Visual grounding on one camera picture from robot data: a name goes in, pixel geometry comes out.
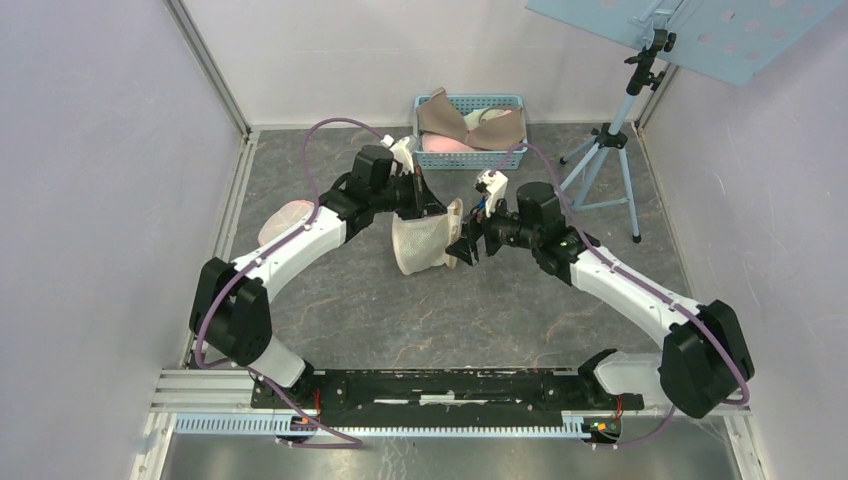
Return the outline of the white round tub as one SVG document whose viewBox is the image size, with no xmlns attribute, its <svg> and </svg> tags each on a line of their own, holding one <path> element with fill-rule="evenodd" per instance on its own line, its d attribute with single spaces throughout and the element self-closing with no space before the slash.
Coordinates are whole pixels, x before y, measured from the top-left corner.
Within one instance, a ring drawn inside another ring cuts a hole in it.
<svg viewBox="0 0 848 480">
<path fill-rule="evenodd" d="M 392 247 L 400 271 L 412 275 L 433 267 L 456 267 L 458 259 L 446 249 L 460 236 L 463 201 L 454 199 L 447 212 L 427 218 L 402 220 L 397 214 L 391 225 Z"/>
</svg>

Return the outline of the beige padded bra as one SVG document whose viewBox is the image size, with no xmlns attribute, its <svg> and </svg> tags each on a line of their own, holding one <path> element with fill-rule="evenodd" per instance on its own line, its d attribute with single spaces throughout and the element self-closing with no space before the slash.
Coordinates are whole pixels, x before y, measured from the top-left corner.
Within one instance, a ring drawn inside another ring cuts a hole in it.
<svg viewBox="0 0 848 480">
<path fill-rule="evenodd" d="M 492 105 L 461 114 L 443 88 L 416 107 L 416 118 L 429 152 L 505 151 L 527 136 L 521 106 Z"/>
</svg>

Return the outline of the white mesh laundry bag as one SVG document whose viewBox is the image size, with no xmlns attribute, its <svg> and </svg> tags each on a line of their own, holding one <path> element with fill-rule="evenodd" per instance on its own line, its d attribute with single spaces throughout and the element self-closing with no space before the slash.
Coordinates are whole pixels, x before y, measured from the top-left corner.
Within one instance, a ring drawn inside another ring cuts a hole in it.
<svg viewBox="0 0 848 480">
<path fill-rule="evenodd" d="M 307 200 L 293 200 L 283 205 L 263 224 L 257 235 L 258 245 L 264 246 L 271 243 L 277 236 L 307 218 L 313 208 L 313 203 Z"/>
</svg>

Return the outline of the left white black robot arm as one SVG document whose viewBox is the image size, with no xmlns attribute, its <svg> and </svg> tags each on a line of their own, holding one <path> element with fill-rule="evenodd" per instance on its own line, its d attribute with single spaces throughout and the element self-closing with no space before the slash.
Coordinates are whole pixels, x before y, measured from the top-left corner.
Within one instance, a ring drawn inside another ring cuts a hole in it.
<svg viewBox="0 0 848 480">
<path fill-rule="evenodd" d="M 233 261 L 213 258 L 203 265 L 189 328 L 226 360 L 273 381 L 288 406 L 302 407 L 313 397 L 314 381 L 308 362 L 275 337 L 275 296 L 382 213 L 393 216 L 392 247 L 403 274 L 449 266 L 445 249 L 459 233 L 461 209 L 459 199 L 439 201 L 400 148 L 367 145 L 304 218 Z"/>
</svg>

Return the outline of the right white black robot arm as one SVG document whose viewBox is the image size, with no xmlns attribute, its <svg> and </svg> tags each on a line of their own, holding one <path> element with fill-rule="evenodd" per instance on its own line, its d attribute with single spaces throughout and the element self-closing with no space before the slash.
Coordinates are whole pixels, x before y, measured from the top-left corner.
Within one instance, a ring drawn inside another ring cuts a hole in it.
<svg viewBox="0 0 848 480">
<path fill-rule="evenodd" d="M 475 182 L 481 201 L 462 223 L 447 254 L 469 264 L 503 247 L 529 251 L 550 276 L 612 307 L 661 349 L 659 385 L 678 410 L 702 418 L 721 404 L 749 401 L 755 374 L 735 310 L 679 295 L 633 270 L 600 242 L 569 224 L 553 185 L 529 182 L 504 198 L 507 179 L 485 171 Z"/>
</svg>

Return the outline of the pink cloth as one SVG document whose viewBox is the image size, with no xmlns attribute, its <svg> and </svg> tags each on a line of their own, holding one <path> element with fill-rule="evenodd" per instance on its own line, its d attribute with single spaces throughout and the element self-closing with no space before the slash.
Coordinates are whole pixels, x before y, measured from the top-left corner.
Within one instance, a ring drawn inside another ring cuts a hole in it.
<svg viewBox="0 0 848 480">
<path fill-rule="evenodd" d="M 435 133 L 423 133 L 421 147 L 423 151 L 433 153 L 457 153 L 468 150 L 468 146 L 464 143 Z"/>
</svg>

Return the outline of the blue plastic basket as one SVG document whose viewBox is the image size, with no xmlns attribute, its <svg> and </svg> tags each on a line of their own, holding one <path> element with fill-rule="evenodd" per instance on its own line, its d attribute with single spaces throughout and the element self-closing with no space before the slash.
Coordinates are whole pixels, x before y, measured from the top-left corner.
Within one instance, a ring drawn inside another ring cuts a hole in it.
<svg viewBox="0 0 848 480">
<path fill-rule="evenodd" d="M 425 169 L 519 166 L 527 140 L 523 99 L 514 94 L 448 94 L 442 88 L 413 101 L 415 157 Z"/>
</svg>

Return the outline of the light green cloth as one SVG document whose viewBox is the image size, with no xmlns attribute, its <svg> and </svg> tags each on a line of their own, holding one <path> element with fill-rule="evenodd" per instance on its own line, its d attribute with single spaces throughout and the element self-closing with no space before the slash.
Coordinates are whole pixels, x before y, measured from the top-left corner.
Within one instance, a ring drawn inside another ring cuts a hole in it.
<svg viewBox="0 0 848 480">
<path fill-rule="evenodd" d="M 474 130 L 483 125 L 489 120 L 507 115 L 511 112 L 510 108 L 488 107 L 475 109 L 464 116 L 464 121 L 468 130 Z"/>
</svg>

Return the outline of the blue tripod stand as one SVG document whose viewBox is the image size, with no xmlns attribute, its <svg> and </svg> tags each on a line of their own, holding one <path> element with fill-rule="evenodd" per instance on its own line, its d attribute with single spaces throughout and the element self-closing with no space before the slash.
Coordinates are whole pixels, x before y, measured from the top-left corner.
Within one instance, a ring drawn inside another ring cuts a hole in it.
<svg viewBox="0 0 848 480">
<path fill-rule="evenodd" d="M 674 32 L 666 29 L 653 30 L 652 36 L 645 41 L 641 50 L 625 60 L 625 63 L 632 65 L 634 70 L 627 83 L 624 99 L 613 119 L 598 128 L 592 129 L 589 139 L 559 159 L 559 163 L 565 165 L 577 155 L 582 156 L 572 171 L 561 182 L 561 187 L 565 189 L 575 180 L 580 181 L 578 192 L 571 200 L 571 207 L 576 211 L 585 211 L 617 205 L 627 206 L 630 218 L 631 240 L 636 244 L 642 241 L 642 236 L 630 173 L 630 163 L 626 151 L 628 136 L 623 132 L 623 126 L 627 115 L 632 110 L 641 92 L 646 88 L 655 91 L 663 82 L 665 74 L 663 72 L 655 73 L 652 71 L 652 68 L 659 54 L 669 53 L 674 49 L 676 40 L 677 34 Z M 587 198 L 590 189 L 606 158 L 612 152 L 618 155 L 618 164 L 624 185 L 624 195 L 615 200 L 589 203 Z"/>
</svg>

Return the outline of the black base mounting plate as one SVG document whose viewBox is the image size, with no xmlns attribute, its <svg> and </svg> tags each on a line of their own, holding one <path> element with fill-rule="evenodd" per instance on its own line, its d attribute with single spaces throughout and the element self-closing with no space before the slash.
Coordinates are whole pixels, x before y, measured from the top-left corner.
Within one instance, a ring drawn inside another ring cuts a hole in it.
<svg viewBox="0 0 848 480">
<path fill-rule="evenodd" d="M 579 369 L 316 371 L 288 392 L 330 427 L 554 427 L 564 411 L 641 410 Z"/>
</svg>

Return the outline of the light blue perforated board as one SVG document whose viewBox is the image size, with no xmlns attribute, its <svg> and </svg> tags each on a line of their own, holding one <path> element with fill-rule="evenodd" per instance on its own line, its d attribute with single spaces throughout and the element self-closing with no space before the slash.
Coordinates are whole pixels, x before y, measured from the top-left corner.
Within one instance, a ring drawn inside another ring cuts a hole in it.
<svg viewBox="0 0 848 480">
<path fill-rule="evenodd" d="M 733 86 L 743 86 L 805 33 L 843 6 L 836 0 L 649 1 L 537 0 L 537 14 L 633 50 L 649 46 L 657 30 L 676 35 L 670 64 Z"/>
</svg>

